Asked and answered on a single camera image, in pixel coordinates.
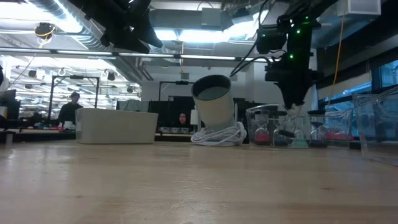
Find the coiled white cable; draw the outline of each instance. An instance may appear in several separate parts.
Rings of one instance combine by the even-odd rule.
[[[202,146],[239,146],[247,134],[242,122],[237,122],[235,126],[217,132],[202,128],[193,134],[191,142]]]

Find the desk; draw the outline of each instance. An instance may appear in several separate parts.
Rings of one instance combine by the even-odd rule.
[[[392,224],[397,175],[349,150],[13,144],[0,223]]]

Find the robotic arm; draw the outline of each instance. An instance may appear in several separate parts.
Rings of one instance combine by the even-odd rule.
[[[266,81],[275,82],[285,106],[293,113],[300,112],[308,89],[323,76],[308,69],[312,30],[321,27],[316,19],[335,2],[337,0],[292,0],[276,25],[262,25],[257,30],[260,54],[279,50],[287,41],[287,51],[281,60],[266,66]]]

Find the wooden table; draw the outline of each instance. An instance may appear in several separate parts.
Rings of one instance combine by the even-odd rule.
[[[397,175],[348,150],[14,144],[0,223],[390,224]]]

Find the man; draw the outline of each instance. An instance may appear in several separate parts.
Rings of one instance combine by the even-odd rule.
[[[58,119],[62,123],[65,123],[65,121],[72,121],[73,124],[75,124],[75,111],[82,108],[82,106],[77,103],[80,99],[80,94],[73,92],[70,98],[72,99],[71,102],[62,106]]]

